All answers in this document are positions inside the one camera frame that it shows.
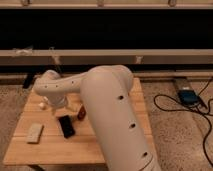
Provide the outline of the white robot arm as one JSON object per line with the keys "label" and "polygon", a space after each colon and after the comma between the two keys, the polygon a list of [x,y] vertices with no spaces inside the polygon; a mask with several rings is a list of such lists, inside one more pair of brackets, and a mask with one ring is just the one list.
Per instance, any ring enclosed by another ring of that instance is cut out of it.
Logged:
{"label": "white robot arm", "polygon": [[133,109],[132,87],[133,74],[123,65],[65,78],[48,70],[34,83],[53,108],[64,106],[69,93],[80,95],[109,171],[161,171]]}

